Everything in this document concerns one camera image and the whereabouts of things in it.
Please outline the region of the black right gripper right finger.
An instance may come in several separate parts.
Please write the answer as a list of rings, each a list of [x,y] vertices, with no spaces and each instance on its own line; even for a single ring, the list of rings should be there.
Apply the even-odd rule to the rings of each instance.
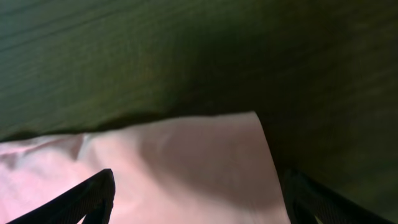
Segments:
[[[282,193],[291,224],[393,224],[294,169]]]

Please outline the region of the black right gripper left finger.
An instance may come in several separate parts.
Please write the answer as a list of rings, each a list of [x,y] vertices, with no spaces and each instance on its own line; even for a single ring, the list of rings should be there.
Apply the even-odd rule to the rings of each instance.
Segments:
[[[115,194],[113,172],[103,169],[9,224],[108,224]]]

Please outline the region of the salmon pink shirt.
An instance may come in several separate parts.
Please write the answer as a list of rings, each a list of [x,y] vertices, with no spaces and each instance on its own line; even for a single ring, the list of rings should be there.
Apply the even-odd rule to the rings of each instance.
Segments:
[[[1,222],[103,169],[112,170],[116,183],[111,223],[289,222],[253,112],[4,142]]]

